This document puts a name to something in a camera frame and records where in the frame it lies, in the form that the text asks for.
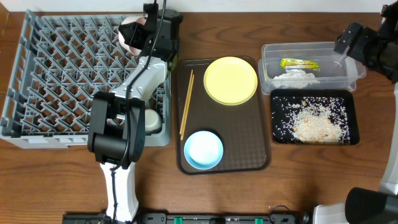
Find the white cup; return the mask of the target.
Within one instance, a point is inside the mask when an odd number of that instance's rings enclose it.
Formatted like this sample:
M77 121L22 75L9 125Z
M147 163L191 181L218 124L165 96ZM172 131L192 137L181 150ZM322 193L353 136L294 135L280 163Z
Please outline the white cup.
M145 110L145 131L146 134L159 133L162 129L162 120L160 115L152 109Z

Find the green snack wrapper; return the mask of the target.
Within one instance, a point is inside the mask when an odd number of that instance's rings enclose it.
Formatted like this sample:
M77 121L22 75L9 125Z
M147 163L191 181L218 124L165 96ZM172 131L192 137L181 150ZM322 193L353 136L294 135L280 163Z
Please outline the green snack wrapper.
M295 58L283 58L280 61L281 69L291 70L291 69L309 69L309 70L320 70L320 66L318 63L313 62L311 60L302 60L302 59L295 59Z

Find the white paper napkin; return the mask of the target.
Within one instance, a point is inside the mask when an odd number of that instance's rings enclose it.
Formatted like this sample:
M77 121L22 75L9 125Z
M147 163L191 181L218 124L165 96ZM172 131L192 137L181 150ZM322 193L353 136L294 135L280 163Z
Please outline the white paper napkin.
M320 83L313 73L307 73L300 69L287 70L285 73L274 77L272 82L276 88L285 89L303 89L309 85Z

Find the rice food scraps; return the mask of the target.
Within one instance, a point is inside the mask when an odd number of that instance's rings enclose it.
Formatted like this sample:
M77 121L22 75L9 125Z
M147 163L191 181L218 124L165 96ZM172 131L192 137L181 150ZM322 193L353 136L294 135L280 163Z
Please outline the rice food scraps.
M345 100L325 96L273 96L272 136L284 144L351 143Z

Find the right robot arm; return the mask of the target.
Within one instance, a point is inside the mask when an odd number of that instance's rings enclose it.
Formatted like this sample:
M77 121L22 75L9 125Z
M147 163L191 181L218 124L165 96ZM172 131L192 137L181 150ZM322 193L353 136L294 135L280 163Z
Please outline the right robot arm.
M355 59L391 83L391 104L386 110L397 115L397 3L384 5L380 15L379 30L351 23L337 38L335 52ZM391 131L379 124L385 111L376 98L380 82L380 78L372 78L364 87L367 93L360 111L371 130L360 143L367 149L348 154L366 163L385 159L378 190L354 187L342 203L317 205L304 223L397 223L397 117L389 120L394 127Z

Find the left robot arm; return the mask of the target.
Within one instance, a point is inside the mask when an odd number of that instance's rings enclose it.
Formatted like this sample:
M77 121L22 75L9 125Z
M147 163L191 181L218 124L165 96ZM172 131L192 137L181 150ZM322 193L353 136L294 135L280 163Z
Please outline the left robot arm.
M157 2L145 4L143 11L144 16L118 27L119 42L138 57L136 68L116 89L95 93L91 107L87 145L108 194L102 223L134 222L139 207L134 171L146 141L146 103L178 59L181 13Z

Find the clear plastic waste bin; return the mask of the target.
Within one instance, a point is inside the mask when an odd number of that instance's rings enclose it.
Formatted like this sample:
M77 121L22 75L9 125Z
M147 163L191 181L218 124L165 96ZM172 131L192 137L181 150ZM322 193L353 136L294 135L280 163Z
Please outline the clear plastic waste bin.
M262 47L259 79L262 93L270 95L275 89L345 89L354 91L356 81L366 76L360 62L334 51L334 42L298 42L267 44ZM318 69L286 69L284 59L315 62Z

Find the grey plastic dishwasher rack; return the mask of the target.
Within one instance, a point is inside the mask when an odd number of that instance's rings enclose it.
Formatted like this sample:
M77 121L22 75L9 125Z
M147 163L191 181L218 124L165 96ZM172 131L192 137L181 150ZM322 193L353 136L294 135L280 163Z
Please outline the grey plastic dishwasher rack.
M23 149L85 145L95 93L116 89L138 58L122 47L123 15L36 16L27 11L1 115L1 138ZM159 85L148 108L161 117L146 146L166 146L171 84Z

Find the wooden chopstick left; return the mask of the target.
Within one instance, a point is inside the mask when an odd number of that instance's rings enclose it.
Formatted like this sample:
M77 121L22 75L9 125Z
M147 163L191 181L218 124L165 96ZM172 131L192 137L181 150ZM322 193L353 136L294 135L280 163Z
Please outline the wooden chopstick left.
M191 86L192 86L192 81L193 81L193 70L191 70L190 79L189 79L188 88L187 88L187 95L186 95L185 104L184 104L184 109L183 109L182 122L181 122L181 126L180 126L180 131L179 131L180 136L181 136L182 133L183 133L183 125L185 124L185 117L186 117L187 105L188 105L188 97L189 97L189 95L190 95L190 90L191 90Z

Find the yellow round plate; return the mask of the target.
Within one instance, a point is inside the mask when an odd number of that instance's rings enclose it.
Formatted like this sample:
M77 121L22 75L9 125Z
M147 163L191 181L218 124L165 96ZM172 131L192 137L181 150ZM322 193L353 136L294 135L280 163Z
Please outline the yellow round plate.
M247 102L256 92L254 68L238 57L222 57L205 70L203 84L207 94L217 103L236 106Z

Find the black rectangular tray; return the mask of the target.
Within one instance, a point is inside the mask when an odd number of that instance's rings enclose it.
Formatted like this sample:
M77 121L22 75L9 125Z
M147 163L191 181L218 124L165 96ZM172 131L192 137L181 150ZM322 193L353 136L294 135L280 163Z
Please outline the black rectangular tray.
M298 96L298 97L325 96L325 97L344 99L348 113L349 133L351 137L351 143L348 145L356 145L357 143L359 143L360 136L359 136L358 122L356 119L354 99L349 91L347 90L274 90L271 92L271 98L273 96Z

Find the light blue bowl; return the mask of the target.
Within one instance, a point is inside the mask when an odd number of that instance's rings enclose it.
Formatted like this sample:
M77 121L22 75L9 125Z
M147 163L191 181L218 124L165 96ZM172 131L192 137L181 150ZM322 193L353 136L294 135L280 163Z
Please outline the light blue bowl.
M220 163L224 154L221 138L211 131L197 131L185 141L186 161L198 170L209 170Z

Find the dark brown serving tray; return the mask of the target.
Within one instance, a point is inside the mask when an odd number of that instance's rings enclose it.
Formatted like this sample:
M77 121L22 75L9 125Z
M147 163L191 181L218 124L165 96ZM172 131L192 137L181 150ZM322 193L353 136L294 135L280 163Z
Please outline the dark brown serving tray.
M187 175L261 170L271 161L271 147L267 118L261 90L245 103L226 106L217 103L205 91L203 77L210 59L184 60L172 73L172 97L175 129L182 123L188 83L193 75L193 91L184 137L176 138L177 166ZM197 131L211 131L223 143L223 157L211 169L191 166L184 155L187 138Z

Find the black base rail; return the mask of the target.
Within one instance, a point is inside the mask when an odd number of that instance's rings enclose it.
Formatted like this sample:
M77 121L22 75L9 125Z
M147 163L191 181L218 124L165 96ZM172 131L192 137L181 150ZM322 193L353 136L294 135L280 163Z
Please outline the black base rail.
M66 214L62 217L63 224L97 224L111 223L105 214ZM312 223L308 214L273 213L271 215L187 215L166 213L142 213L133 221L116 223L133 224L309 224Z

